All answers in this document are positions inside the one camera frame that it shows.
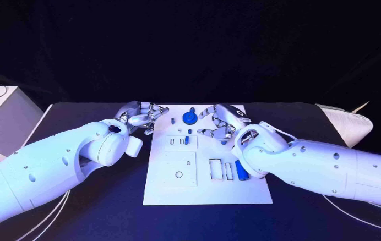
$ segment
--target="table surface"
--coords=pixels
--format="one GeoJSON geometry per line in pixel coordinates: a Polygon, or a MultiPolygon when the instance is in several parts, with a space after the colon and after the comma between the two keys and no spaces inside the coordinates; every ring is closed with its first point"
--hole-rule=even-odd
{"type": "MultiPolygon", "coordinates": [[[[113,118],[123,103],[57,103],[29,143],[88,122],[113,118]]],[[[345,146],[315,105],[244,103],[253,122],[266,121],[300,139],[345,146]]],[[[137,158],[94,171],[72,190],[62,213],[41,240],[380,240],[381,230],[348,217],[322,195],[267,175],[274,204],[143,206],[152,136],[137,158]]],[[[58,200],[0,224],[0,240],[16,240],[45,218],[58,200]]],[[[381,210],[331,198],[352,215],[381,224],[381,210]]],[[[25,240],[39,234],[46,225],[25,240]]]]}

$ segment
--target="white board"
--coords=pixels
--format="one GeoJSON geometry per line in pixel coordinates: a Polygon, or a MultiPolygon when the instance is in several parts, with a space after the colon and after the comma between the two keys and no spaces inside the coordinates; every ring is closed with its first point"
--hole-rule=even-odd
{"type": "MultiPolygon", "coordinates": [[[[169,113],[155,123],[143,205],[272,204],[266,178],[250,177],[247,181],[238,180],[237,158],[230,151],[234,139],[223,145],[217,139],[197,133],[201,128],[217,128],[211,115],[194,125],[184,123],[184,114],[191,107],[195,107],[199,115],[210,105],[162,106],[169,107],[169,113]],[[171,138],[179,140],[185,136],[197,138],[189,140],[189,145],[169,145],[171,138]],[[221,159],[223,179],[211,179],[211,159],[221,159]],[[227,180],[225,163],[231,165],[233,180],[227,180]],[[178,171],[182,172],[181,178],[176,177],[178,171]]],[[[244,106],[235,107],[244,112],[244,106]]]]}

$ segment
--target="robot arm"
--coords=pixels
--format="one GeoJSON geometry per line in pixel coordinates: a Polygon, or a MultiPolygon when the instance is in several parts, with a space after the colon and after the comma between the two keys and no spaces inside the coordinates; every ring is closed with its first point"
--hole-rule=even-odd
{"type": "MultiPolygon", "coordinates": [[[[223,121],[234,110],[224,107],[233,106],[215,105],[223,121]]],[[[302,139],[287,143],[266,122],[240,126],[235,133],[233,154],[254,177],[270,172],[319,194],[381,204],[381,155],[302,139]]]]}
{"type": "Polygon", "coordinates": [[[136,157],[142,140],[137,127],[153,132],[153,123],[169,109],[130,102],[114,119],[93,122],[25,146],[0,162],[0,222],[61,196],[126,152],[136,157]]]}

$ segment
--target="blue object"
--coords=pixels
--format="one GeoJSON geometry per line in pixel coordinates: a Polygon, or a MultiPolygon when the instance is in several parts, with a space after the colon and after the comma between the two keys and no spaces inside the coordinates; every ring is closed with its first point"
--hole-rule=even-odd
{"type": "Polygon", "coordinates": [[[186,124],[195,124],[195,122],[197,122],[197,114],[195,114],[195,108],[194,107],[191,108],[191,111],[184,114],[182,119],[184,119],[182,121],[186,124]]]}
{"type": "Polygon", "coordinates": [[[235,168],[238,173],[238,180],[244,182],[246,180],[248,180],[248,172],[244,170],[240,160],[235,161],[235,168]]]}

